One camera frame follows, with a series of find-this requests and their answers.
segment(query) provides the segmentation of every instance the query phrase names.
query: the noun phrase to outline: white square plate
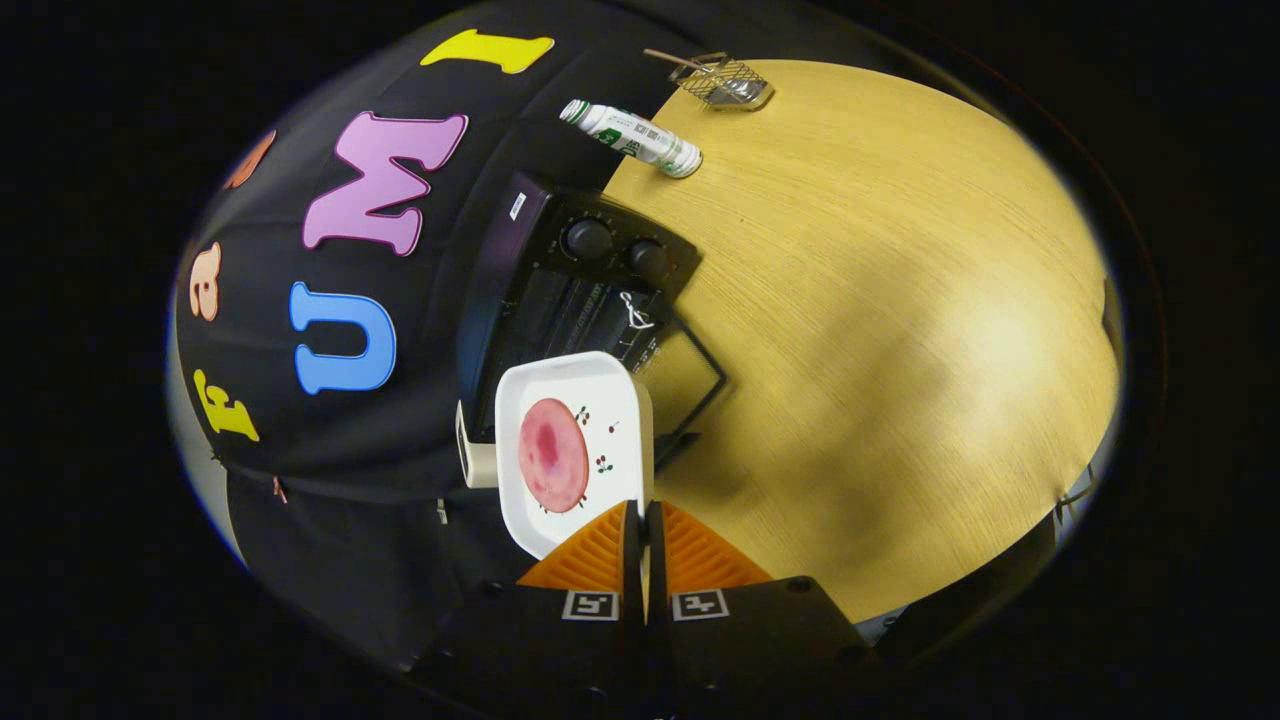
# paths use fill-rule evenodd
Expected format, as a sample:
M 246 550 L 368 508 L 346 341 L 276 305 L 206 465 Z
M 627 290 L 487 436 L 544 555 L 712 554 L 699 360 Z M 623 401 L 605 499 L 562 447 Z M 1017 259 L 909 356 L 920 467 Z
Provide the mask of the white square plate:
M 575 414 L 586 443 L 586 488 L 564 512 L 543 507 L 520 471 L 520 427 L 544 398 Z M 503 373 L 494 402 L 498 497 L 507 532 L 520 547 L 541 560 L 625 500 L 639 501 L 644 515 L 653 495 L 653 406 L 645 387 L 616 357 L 580 352 L 517 365 Z

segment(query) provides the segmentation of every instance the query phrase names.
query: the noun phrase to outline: light wood surface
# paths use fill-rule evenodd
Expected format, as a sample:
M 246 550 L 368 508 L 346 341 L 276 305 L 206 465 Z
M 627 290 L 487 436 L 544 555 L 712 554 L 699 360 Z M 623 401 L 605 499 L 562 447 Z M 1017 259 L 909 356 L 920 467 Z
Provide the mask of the light wood surface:
M 960 579 L 1080 475 L 1117 392 L 1105 264 L 1053 170 L 995 118 L 881 73 L 749 60 L 777 95 L 654 122 L 696 143 L 605 195 L 696 245 L 677 302 L 731 375 L 655 480 L 851 621 Z

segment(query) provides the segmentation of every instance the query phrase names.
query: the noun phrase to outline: blue letter u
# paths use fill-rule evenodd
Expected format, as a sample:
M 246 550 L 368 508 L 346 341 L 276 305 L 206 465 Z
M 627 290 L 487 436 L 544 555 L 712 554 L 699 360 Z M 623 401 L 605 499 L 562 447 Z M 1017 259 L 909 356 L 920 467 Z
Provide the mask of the blue letter u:
M 365 331 L 364 355 L 316 355 L 306 345 L 293 354 L 298 382 L 307 395 L 321 389 L 369 391 L 392 377 L 396 366 L 396 327 L 383 306 L 360 295 L 311 292 L 296 282 L 289 291 L 289 319 L 302 332 L 314 320 L 355 323 Z

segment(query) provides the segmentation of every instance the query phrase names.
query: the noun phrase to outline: pink letter m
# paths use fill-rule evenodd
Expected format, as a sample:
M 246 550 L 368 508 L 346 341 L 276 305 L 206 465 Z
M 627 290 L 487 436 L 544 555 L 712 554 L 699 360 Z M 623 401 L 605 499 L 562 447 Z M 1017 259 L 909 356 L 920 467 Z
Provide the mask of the pink letter m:
M 422 229 L 422 213 L 410 208 L 399 215 L 375 215 L 388 205 L 421 197 L 431 186 L 396 164 L 394 159 L 439 169 L 467 131 L 466 115 L 443 120 L 401 120 L 364 111 L 342 131 L 334 147 L 360 177 L 311 201 L 302 220 L 302 245 L 314 250 L 326 237 L 385 242 L 396 255 L 408 255 Z

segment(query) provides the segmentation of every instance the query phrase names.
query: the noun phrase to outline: pink ham slice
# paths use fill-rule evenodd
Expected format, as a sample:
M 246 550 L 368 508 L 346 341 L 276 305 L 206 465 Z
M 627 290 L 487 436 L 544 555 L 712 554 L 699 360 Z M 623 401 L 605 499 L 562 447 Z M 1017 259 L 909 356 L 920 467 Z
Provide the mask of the pink ham slice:
M 572 510 L 586 495 L 586 439 L 563 402 L 548 397 L 525 413 L 517 452 L 525 487 L 547 510 Z

